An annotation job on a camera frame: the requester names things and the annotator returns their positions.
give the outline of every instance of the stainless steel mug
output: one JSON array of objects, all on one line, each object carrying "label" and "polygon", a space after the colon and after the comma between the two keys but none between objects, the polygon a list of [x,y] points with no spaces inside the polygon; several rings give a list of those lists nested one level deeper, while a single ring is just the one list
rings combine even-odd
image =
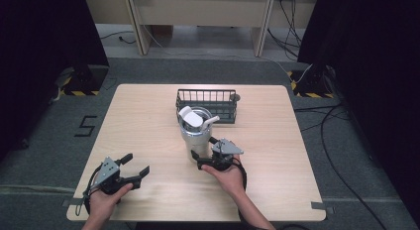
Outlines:
[{"label": "stainless steel mug", "polygon": [[[202,107],[191,107],[192,111],[203,118],[203,122],[207,119],[212,118],[212,114],[205,108]],[[186,123],[181,117],[179,118],[179,127],[181,131],[182,139],[185,141],[186,152],[188,158],[196,163],[191,156],[191,150],[200,156],[200,158],[209,158],[209,140],[211,138],[212,124],[208,125],[205,129],[201,130],[201,127],[195,128]]]}]

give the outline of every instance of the human hand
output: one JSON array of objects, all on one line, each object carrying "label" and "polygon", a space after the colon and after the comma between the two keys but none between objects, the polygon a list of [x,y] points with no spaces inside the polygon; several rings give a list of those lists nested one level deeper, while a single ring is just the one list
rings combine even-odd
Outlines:
[{"label": "human hand", "polygon": [[[240,163],[239,155],[234,155],[234,163]],[[215,176],[219,181],[222,189],[225,190],[229,195],[232,196],[245,192],[242,173],[235,165],[231,165],[227,170],[222,172],[217,171],[216,169],[207,165],[203,165],[201,169]]]},{"label": "human hand", "polygon": [[92,190],[89,199],[90,215],[83,229],[101,229],[111,217],[118,201],[132,188],[133,184],[128,183],[112,195],[101,190]]}]

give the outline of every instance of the wire basket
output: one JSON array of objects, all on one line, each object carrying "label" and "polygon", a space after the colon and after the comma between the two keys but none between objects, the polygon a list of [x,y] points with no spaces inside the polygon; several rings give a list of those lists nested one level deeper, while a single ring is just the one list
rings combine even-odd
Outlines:
[{"label": "wire basket", "polygon": [[219,116],[216,123],[235,123],[237,101],[241,96],[235,89],[178,89],[176,95],[176,117],[185,106],[203,107],[212,116]]}]

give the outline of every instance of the tape mark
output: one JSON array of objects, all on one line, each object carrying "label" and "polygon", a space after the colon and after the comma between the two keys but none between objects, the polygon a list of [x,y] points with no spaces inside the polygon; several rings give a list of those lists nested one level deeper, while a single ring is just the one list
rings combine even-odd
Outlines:
[{"label": "tape mark", "polygon": [[81,138],[81,137],[90,137],[92,135],[92,132],[93,132],[93,129],[95,129],[95,126],[84,125],[84,122],[86,121],[86,119],[92,119],[92,118],[97,118],[97,116],[91,116],[91,115],[84,116],[79,126],[79,128],[89,129],[89,133],[88,134],[75,134],[74,137]]}]

